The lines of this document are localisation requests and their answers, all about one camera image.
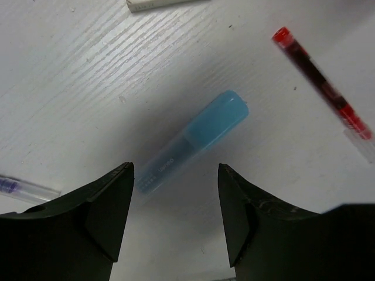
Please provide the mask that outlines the blue highlighter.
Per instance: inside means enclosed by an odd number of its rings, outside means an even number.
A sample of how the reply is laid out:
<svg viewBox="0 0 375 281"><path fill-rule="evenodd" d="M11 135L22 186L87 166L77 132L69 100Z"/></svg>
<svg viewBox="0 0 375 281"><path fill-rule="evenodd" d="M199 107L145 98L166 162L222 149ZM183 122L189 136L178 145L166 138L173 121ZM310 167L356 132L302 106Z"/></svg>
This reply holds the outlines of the blue highlighter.
<svg viewBox="0 0 375 281"><path fill-rule="evenodd" d="M234 91L219 94L158 154L135 173L135 188L146 197L210 149L249 115L246 102Z"/></svg>

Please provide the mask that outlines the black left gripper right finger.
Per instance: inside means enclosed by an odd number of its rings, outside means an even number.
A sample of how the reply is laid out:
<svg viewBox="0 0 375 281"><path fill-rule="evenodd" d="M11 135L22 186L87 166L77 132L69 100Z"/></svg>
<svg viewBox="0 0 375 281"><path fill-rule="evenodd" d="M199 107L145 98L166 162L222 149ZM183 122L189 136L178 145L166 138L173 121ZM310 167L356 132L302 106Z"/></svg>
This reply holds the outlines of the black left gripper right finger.
<svg viewBox="0 0 375 281"><path fill-rule="evenodd" d="M373 280L374 205L294 206L220 164L218 190L237 280Z"/></svg>

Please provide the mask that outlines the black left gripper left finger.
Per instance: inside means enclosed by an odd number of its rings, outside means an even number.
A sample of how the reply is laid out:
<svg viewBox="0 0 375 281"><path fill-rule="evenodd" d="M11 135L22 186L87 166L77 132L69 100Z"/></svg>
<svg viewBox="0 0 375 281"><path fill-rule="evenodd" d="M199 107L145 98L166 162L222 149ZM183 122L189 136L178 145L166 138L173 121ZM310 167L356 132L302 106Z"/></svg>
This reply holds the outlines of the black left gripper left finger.
<svg viewBox="0 0 375 281"><path fill-rule="evenodd" d="M108 280L134 187L126 162L22 213L1 215L2 280Z"/></svg>

